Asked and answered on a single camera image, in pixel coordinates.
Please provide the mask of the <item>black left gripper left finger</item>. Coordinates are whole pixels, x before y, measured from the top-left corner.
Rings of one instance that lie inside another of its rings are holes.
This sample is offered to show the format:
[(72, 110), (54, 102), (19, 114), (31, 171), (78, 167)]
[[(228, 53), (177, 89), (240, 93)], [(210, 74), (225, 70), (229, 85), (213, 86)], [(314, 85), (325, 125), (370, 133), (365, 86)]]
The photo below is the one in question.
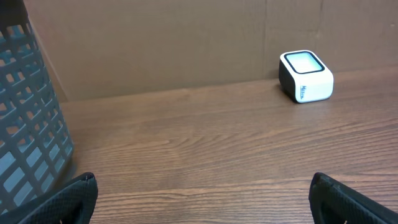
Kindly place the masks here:
[(1, 215), (1, 224), (87, 224), (93, 215), (97, 198), (95, 175), (85, 172), (61, 187)]

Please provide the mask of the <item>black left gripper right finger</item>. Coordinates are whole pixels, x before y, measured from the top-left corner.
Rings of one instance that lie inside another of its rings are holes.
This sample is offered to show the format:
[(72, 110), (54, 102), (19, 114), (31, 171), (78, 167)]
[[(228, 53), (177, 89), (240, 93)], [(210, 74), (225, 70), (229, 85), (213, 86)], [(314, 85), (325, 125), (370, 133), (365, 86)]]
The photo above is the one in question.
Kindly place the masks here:
[(315, 224), (397, 224), (397, 213), (365, 195), (317, 172), (308, 195)]

